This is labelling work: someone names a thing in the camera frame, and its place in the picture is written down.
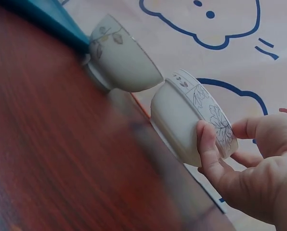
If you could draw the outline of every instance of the leaf pattern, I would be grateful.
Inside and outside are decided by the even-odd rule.
[[[102,42],[105,42],[108,40],[108,35],[104,35],[102,38],[101,38],[101,41]]]
[[[102,27],[100,27],[99,31],[101,34],[105,34],[106,28],[104,26],[102,26]]]
[[[123,44],[122,36],[119,33],[114,33],[113,38],[114,38],[115,43]]]
[[[102,54],[103,54],[103,48],[102,48],[102,45],[99,44],[99,45],[97,46],[97,49],[96,49],[96,57],[97,57],[98,59],[100,59],[101,56],[102,56]]]
[[[122,30],[122,27],[119,30],[117,30],[117,31],[115,31],[113,33],[108,33],[108,31],[110,29],[111,28],[106,29],[106,27],[101,26],[99,28],[99,32],[102,35],[100,37],[95,38],[94,40],[91,41],[92,45],[97,46],[97,48],[96,48],[96,57],[98,59],[100,59],[102,57],[104,44],[109,39],[110,36],[113,36],[113,40],[114,40],[115,43],[123,44],[122,36],[119,34],[119,31]]]
[[[193,94],[193,103],[194,106],[198,108],[202,108],[202,100],[209,98],[209,94],[203,89],[203,87],[198,84],[195,87],[194,94]]]
[[[234,135],[231,126],[217,105],[209,106],[213,116],[210,118],[210,123],[214,125],[218,141],[221,145],[230,145]]]

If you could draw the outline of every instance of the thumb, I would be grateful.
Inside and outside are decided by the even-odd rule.
[[[234,171],[220,159],[219,151],[215,145],[215,129],[211,124],[199,121],[197,134],[202,134],[198,139],[200,140],[198,151],[203,174],[225,200],[232,201],[233,199],[235,201],[236,196],[241,195],[241,191],[243,191],[239,182],[240,172]]]

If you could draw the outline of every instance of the porcelain bowl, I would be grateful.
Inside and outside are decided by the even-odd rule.
[[[211,123],[222,158],[238,149],[231,124],[208,91],[191,74],[179,70],[165,80],[151,103],[151,123],[168,147],[184,162],[200,167],[196,124]]]
[[[89,50],[91,76],[108,90],[138,92],[163,81],[141,46],[109,14],[93,30]]]

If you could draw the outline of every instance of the reddish-brown wood surface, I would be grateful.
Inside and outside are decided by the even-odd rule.
[[[127,93],[0,6],[0,231],[234,230]]]

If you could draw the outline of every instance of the gray leaf drawing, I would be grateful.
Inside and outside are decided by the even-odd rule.
[[[202,108],[202,100],[209,98],[209,94],[198,84],[193,94],[193,103],[196,108]]]
[[[106,28],[104,26],[102,26],[102,27],[100,27],[99,31],[101,34],[105,34]]]
[[[120,34],[114,33],[113,38],[114,38],[115,43],[123,44],[123,39],[122,39],[122,36]]]
[[[102,56],[102,54],[103,54],[103,48],[102,48],[102,45],[99,44],[99,45],[97,46],[97,49],[96,49],[96,57],[97,57],[98,59],[100,59],[101,56]]]
[[[215,127],[219,142],[223,145],[230,145],[234,135],[227,119],[217,105],[210,105],[209,109],[212,114],[210,122]]]

